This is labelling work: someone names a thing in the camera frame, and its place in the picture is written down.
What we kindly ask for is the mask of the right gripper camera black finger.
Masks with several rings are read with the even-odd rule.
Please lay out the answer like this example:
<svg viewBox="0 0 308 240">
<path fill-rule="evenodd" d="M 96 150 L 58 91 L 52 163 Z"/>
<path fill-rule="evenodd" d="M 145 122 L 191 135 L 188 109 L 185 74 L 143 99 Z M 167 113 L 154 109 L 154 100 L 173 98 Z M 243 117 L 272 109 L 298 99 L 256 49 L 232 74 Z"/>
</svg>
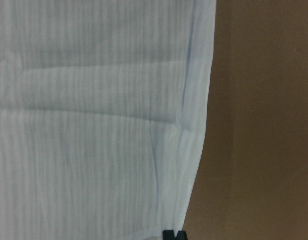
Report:
<svg viewBox="0 0 308 240">
<path fill-rule="evenodd" d="M 188 240 L 186 231 L 178 231 L 175 234 L 174 230 L 164 230 L 162 232 L 163 240 Z"/>
</svg>

